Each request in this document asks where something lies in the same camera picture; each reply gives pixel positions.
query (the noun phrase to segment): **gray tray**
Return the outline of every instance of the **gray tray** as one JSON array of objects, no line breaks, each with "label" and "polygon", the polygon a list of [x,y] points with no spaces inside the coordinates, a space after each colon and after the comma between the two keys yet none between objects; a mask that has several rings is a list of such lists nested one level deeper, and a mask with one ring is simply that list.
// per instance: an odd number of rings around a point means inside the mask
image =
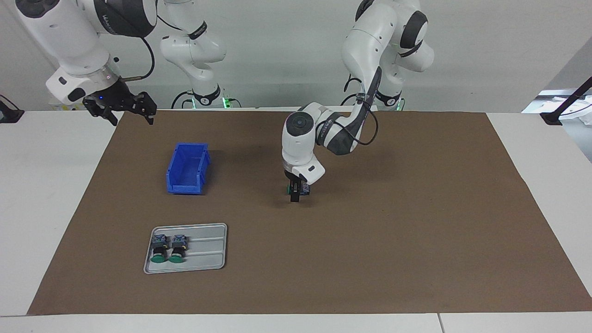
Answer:
[{"label": "gray tray", "polygon": [[[226,260],[226,230],[224,223],[212,223],[207,225],[184,225],[184,226],[159,226],[152,229],[150,240],[153,235],[164,234],[167,238],[174,235],[185,235],[187,237],[187,251],[184,261],[175,264],[165,261],[160,264],[150,261],[152,250],[150,242],[146,252],[144,273],[172,273],[198,270],[217,270],[224,266]],[[167,250],[167,258],[173,250]]]}]

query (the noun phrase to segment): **white robot link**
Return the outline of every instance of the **white robot link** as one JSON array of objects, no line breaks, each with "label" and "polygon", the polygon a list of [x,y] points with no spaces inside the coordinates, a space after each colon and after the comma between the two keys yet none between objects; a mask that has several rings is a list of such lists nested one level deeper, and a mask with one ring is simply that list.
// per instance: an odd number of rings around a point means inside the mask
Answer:
[{"label": "white robot link", "polygon": [[60,67],[47,80],[49,91],[72,105],[82,99],[94,117],[114,126],[112,111],[130,111],[154,122],[156,104],[146,92],[133,95],[98,33],[146,37],[156,25],[155,0],[16,0],[18,15],[31,35]]},{"label": "white robot link", "polygon": [[418,1],[362,1],[342,48],[343,63],[361,87],[350,116],[311,103],[292,113],[284,124],[282,157],[291,201],[299,200],[303,182],[310,185],[325,173],[314,155],[315,145],[345,155],[358,143],[368,145],[376,138],[378,122],[369,142],[359,140],[368,114],[376,120],[370,111],[375,96],[386,103],[398,99],[403,84],[396,76],[398,66],[422,72],[433,63],[434,51],[423,40],[426,31],[427,18]]},{"label": "white robot link", "polygon": [[165,0],[172,25],[177,34],[163,37],[160,51],[165,59],[179,67],[191,81],[188,92],[204,106],[222,107],[221,88],[208,65],[226,57],[226,45],[201,18],[195,0]]}]

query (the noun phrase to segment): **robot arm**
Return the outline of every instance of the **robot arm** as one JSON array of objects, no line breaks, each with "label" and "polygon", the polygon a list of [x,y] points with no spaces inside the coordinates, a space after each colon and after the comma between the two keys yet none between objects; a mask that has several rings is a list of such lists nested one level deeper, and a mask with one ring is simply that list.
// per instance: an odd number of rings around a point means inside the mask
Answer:
[{"label": "robot arm", "polygon": [[[148,93],[133,95],[115,70],[111,56],[97,33],[109,32],[144,37],[156,24],[153,1],[16,0],[18,14],[31,35],[60,68],[46,86],[62,103],[71,105],[83,98],[95,117],[117,124],[112,111],[131,111],[152,124],[156,104]],[[154,13],[154,20],[149,16]],[[134,25],[126,19],[133,17]]]},{"label": "robot arm", "polygon": [[221,88],[209,63],[222,61],[226,45],[207,31],[194,0],[165,0],[172,23],[183,33],[163,37],[160,51],[165,59],[180,68],[191,81],[192,94],[202,105],[222,105]]},{"label": "robot arm", "polygon": [[385,81],[386,91],[400,94],[403,82],[393,75],[393,70],[396,74],[395,66],[423,71],[431,65],[433,50],[423,43],[427,19],[423,19],[425,15],[416,7],[410,7],[419,6],[417,1],[407,2],[412,4],[392,0],[364,0],[360,4],[356,24],[342,49],[343,63],[351,76],[360,81],[356,104],[348,117],[311,103],[286,120],[282,157],[286,176],[290,179],[291,201],[298,201],[302,182],[310,185],[325,173],[313,153],[315,144],[325,146],[336,155],[351,153],[361,143],[362,126],[371,114],[375,96],[381,100],[392,99],[378,92],[381,82]]}]

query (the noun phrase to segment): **blue plastic container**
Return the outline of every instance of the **blue plastic container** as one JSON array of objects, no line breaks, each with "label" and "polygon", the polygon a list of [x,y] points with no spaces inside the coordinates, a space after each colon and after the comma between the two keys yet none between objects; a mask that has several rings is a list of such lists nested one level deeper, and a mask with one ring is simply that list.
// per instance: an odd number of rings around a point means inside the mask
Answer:
[{"label": "blue plastic container", "polygon": [[210,164],[207,143],[179,142],[166,171],[166,187],[174,194],[201,194]]}]

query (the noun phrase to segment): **brown mat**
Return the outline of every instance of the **brown mat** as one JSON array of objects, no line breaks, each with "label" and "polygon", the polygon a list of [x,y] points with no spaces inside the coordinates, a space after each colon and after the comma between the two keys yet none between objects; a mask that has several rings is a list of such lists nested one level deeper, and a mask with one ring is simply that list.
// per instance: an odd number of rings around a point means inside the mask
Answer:
[{"label": "brown mat", "polygon": [[[317,148],[327,174],[293,204],[287,115],[126,114],[28,313],[592,310],[485,114],[378,113],[371,146]],[[210,144],[204,196],[166,192],[180,141]],[[153,227],[215,222],[223,269],[144,274]]]}]

